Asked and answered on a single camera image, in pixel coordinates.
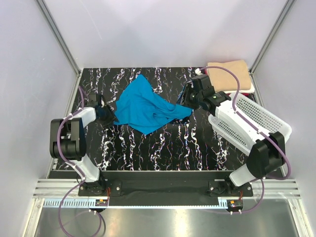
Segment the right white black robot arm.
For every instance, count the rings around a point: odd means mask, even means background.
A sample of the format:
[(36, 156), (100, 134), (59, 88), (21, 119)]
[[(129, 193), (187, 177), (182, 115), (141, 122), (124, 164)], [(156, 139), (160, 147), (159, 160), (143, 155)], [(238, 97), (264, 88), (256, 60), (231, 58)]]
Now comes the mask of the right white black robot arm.
[(213, 131), (247, 156), (224, 183), (228, 195), (237, 195), (242, 185), (267, 177), (287, 163), (285, 144), (291, 127), (246, 96), (215, 92), (208, 76), (198, 75), (184, 85), (178, 103), (208, 111)]

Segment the blue t shirt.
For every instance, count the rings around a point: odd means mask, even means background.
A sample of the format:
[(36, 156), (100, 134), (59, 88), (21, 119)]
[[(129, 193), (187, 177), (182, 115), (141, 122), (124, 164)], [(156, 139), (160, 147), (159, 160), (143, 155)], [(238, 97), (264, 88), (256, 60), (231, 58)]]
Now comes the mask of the blue t shirt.
[(148, 135), (174, 119), (184, 119), (192, 114), (192, 109), (171, 104), (155, 94), (151, 84), (139, 75), (131, 82), (119, 100), (116, 101), (115, 125), (129, 125)]

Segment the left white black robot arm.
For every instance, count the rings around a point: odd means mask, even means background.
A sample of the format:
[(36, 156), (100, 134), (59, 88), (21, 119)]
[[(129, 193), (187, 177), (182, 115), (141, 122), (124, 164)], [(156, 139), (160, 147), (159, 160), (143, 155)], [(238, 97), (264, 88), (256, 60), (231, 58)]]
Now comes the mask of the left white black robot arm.
[(88, 95), (83, 108), (65, 118), (53, 119), (50, 123), (49, 152), (52, 158), (60, 158), (80, 176), (83, 185), (97, 196), (107, 188), (100, 169), (87, 155), (85, 128), (93, 122), (111, 127), (118, 119), (104, 96), (99, 93)]

